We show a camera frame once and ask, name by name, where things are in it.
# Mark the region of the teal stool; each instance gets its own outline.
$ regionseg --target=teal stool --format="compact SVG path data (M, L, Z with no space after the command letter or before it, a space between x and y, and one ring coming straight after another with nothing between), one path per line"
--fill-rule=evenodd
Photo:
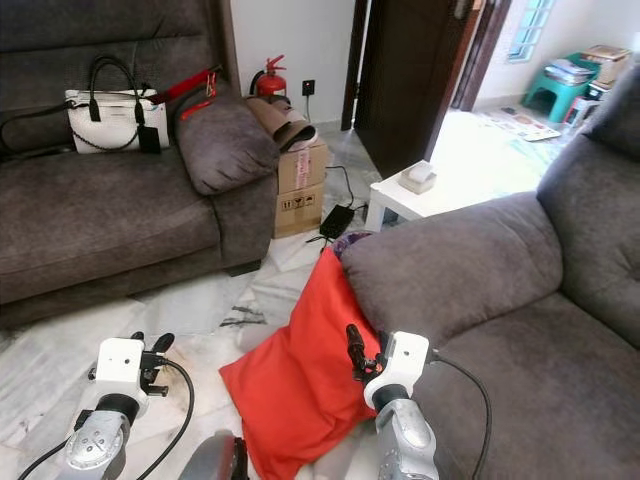
M554 123L561 123L562 121L564 121L564 117L567 115L567 112L571 108L573 101L576 99L576 97L582 96L586 93L587 88L589 87L589 82L596 78L598 76L598 73L600 73L599 64L582 60L579 53L574 53L566 58L579 67L588 68L589 70L593 70L595 73L589 78L589 80L587 80L583 84L571 87L547 77L544 74L544 71L542 71L537 75L536 79L531 85L531 88L529 89L529 93L522 102L525 107L528 107L531 104L531 100L533 99L534 95L538 93L539 90L548 90L550 92L553 92L556 96L556 99L553 102L551 113L549 113L549 121Z

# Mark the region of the wall socket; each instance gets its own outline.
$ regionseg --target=wall socket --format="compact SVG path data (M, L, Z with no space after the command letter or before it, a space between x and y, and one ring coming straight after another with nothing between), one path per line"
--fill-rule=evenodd
M315 80L303 80L302 81L302 96L308 97L316 93L316 81Z

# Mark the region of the red fire extinguisher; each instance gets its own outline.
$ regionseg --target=red fire extinguisher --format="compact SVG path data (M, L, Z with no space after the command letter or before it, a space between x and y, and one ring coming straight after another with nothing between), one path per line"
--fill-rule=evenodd
M266 73L264 70L260 70L253 77L251 81L251 88L249 93L254 94L257 87L258 96L269 95L287 95L287 81L279 75L276 75L276 70L286 70L284 67L276 66L280 60L284 58L284 55L279 55L274 59L267 58Z

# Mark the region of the handbag handle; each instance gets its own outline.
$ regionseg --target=handbag handle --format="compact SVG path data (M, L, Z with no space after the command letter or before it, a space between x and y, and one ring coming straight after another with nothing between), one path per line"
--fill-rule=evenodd
M91 64L91 81L89 82L89 116L91 117L91 121L100 121L100 108L98 107L98 102L95 99L95 84L98 72L106 65L118 67L118 69L126 75L127 80L129 81L129 87L133 90L133 95L136 100L136 106L133 110L136 123L138 125L144 125L144 111L142 109L142 104L140 103L140 95L138 94L136 80L122 60L111 55L100 55L96 57Z

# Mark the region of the sofa backrest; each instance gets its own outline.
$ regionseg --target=sofa backrest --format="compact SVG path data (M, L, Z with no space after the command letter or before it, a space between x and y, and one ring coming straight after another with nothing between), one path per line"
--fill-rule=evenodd
M538 199L562 245L563 291L640 348L640 65L551 166Z
M228 0L2 0L0 121L87 89L99 54L120 58L157 90L219 63L236 74L227 8ZM110 66L97 87L128 88ZM65 112L12 122L4 137L18 151L72 142Z

